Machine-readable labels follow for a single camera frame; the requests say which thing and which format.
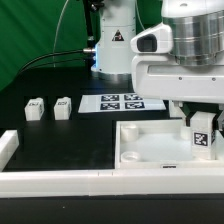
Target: small white cube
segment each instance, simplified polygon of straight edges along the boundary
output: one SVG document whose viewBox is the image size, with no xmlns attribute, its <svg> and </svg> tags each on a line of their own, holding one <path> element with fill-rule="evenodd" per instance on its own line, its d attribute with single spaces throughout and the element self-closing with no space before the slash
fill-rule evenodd
<svg viewBox="0 0 224 224">
<path fill-rule="evenodd" d="M 42 98 L 31 99 L 25 107 L 27 121 L 38 121 L 44 113 L 44 101 Z"/>
<path fill-rule="evenodd" d="M 60 98 L 54 106 L 55 120 L 69 120 L 71 114 L 71 99 L 68 97 Z"/>
</svg>

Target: white tray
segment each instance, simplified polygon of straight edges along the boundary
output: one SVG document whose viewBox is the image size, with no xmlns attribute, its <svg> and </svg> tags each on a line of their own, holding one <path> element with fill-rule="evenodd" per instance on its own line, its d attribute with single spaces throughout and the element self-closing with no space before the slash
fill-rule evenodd
<svg viewBox="0 0 224 224">
<path fill-rule="evenodd" d="M 224 139 L 218 131 L 216 160 L 199 160 L 192 157 L 190 138 L 181 137 L 182 126 L 182 120 L 117 122 L 115 168 L 224 167 Z"/>
</svg>

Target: black wire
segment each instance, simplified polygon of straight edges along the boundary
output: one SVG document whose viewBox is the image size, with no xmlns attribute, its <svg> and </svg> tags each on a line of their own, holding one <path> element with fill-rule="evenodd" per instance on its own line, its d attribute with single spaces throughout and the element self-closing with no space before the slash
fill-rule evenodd
<svg viewBox="0 0 224 224">
<path fill-rule="evenodd" d="M 87 59 L 89 59 L 89 58 L 72 58 L 72 59 L 62 60 L 62 61 L 48 62 L 48 63 L 36 65 L 36 66 L 33 66 L 33 67 L 29 67 L 29 68 L 23 70 L 23 72 L 25 72 L 27 70 L 30 70 L 30 69 L 42 67 L 42 66 L 45 66 L 45 65 L 52 65 L 52 64 L 58 64 L 58 63 L 63 63 L 63 62 L 70 62 L 70 61 L 85 61 Z"/>
<path fill-rule="evenodd" d="M 76 53 L 83 53 L 83 50 L 74 50 L 74 51 L 64 51 L 64 52 L 56 52 L 56 53 L 51 53 L 51 54 L 45 54 L 40 57 L 37 57 L 33 59 L 32 61 L 26 63 L 17 73 L 17 76 L 20 75 L 23 71 L 25 71 L 30 65 L 34 64 L 37 61 L 43 60 L 45 58 L 50 58 L 50 57 L 57 57 L 57 56 L 62 56 L 62 55 L 69 55 L 69 54 L 76 54 Z"/>
</svg>

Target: green backdrop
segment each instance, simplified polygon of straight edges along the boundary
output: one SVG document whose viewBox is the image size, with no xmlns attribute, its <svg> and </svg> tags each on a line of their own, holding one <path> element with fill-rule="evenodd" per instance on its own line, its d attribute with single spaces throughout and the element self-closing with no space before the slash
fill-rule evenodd
<svg viewBox="0 0 224 224">
<path fill-rule="evenodd" d="M 26 62 L 53 51 L 56 27 L 65 2 L 66 0 L 0 1 L 0 90 L 13 80 Z M 146 27 L 161 21 L 161 1 L 138 0 L 138 5 Z M 93 15 L 92 19 L 97 33 L 98 15 Z M 82 49 L 85 46 L 83 4 L 81 0 L 70 0 L 60 26 L 56 51 Z"/>
</svg>

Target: white block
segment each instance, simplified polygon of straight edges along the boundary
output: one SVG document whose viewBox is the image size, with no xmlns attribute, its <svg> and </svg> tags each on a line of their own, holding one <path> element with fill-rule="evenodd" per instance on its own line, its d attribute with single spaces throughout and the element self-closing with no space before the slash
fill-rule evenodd
<svg viewBox="0 0 224 224">
<path fill-rule="evenodd" d="M 19 146 L 17 131 L 6 131 L 0 138 L 0 172 Z"/>
<path fill-rule="evenodd" d="M 60 98 L 54 106 L 55 120 L 69 120 L 72 111 L 71 99 L 68 97 Z"/>
<path fill-rule="evenodd" d="M 216 114 L 197 112 L 191 119 L 192 156 L 199 159 L 215 159 L 215 130 L 213 119 Z"/>
<path fill-rule="evenodd" d="M 27 121 L 40 120 L 44 113 L 44 101 L 42 98 L 31 99 L 25 107 Z"/>
</svg>

